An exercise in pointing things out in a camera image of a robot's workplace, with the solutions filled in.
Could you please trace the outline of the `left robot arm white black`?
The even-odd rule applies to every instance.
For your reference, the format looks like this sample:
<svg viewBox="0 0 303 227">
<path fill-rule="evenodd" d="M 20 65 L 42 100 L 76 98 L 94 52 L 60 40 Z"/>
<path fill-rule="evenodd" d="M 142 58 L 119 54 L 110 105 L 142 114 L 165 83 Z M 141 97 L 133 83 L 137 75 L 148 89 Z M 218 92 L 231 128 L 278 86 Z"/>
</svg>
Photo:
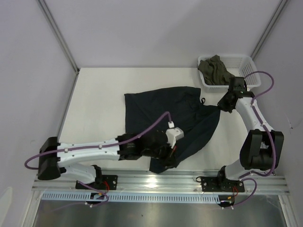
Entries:
<svg viewBox="0 0 303 227">
<path fill-rule="evenodd" d="M 126 133 L 116 138 L 90 144 L 59 143 L 57 137 L 46 140 L 39 151 L 38 179 L 55 180 L 61 176 L 77 181 L 77 188 L 86 184 L 98 189 L 103 183 L 102 170 L 97 165 L 86 166 L 83 162 L 94 160 L 138 160 L 154 158 L 165 167 L 175 164 L 174 152 L 177 140 L 183 137 L 178 129 L 151 131 L 139 138 Z"/>
</svg>

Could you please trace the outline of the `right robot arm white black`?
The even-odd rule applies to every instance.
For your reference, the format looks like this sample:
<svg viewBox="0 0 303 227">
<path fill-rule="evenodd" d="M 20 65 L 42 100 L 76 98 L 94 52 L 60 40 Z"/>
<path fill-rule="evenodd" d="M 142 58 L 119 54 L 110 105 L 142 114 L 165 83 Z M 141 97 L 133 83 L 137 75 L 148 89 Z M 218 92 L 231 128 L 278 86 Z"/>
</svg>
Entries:
<svg viewBox="0 0 303 227">
<path fill-rule="evenodd" d="M 226 191 L 246 176 L 270 176 L 278 166 L 284 135 L 267 123 L 258 107 L 256 96 L 247 89 L 245 79 L 231 78 L 227 93 L 217 105 L 224 112 L 237 111 L 248 132 L 239 159 L 223 166 L 218 172 L 217 187 Z"/>
</svg>

